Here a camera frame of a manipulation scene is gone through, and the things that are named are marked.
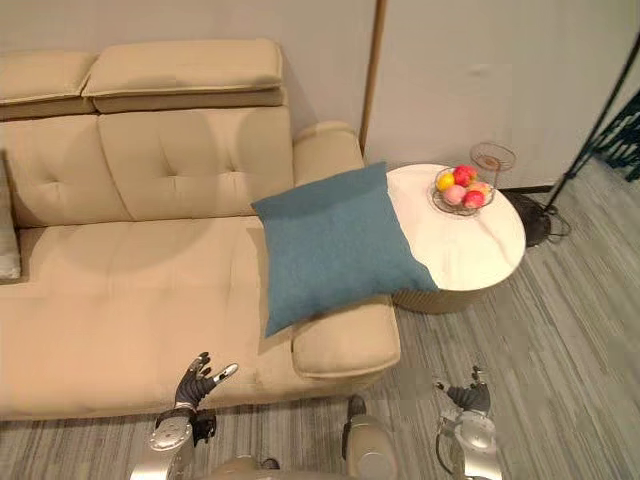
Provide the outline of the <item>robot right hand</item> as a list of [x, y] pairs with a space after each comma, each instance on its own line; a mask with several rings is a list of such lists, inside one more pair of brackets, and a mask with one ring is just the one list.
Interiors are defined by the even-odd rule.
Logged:
[[463, 411], [487, 416], [491, 408], [491, 395], [483, 375], [484, 370], [474, 365], [471, 373], [472, 382], [467, 387], [453, 386], [444, 380], [436, 380], [434, 386]]

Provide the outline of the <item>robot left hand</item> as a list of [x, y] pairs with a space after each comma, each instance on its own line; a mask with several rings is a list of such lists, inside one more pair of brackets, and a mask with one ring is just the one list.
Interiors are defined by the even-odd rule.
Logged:
[[211, 374], [210, 362], [210, 354], [202, 352], [190, 363], [175, 392], [175, 409], [196, 411], [207, 395], [239, 370], [237, 363], [231, 363], [218, 373]]

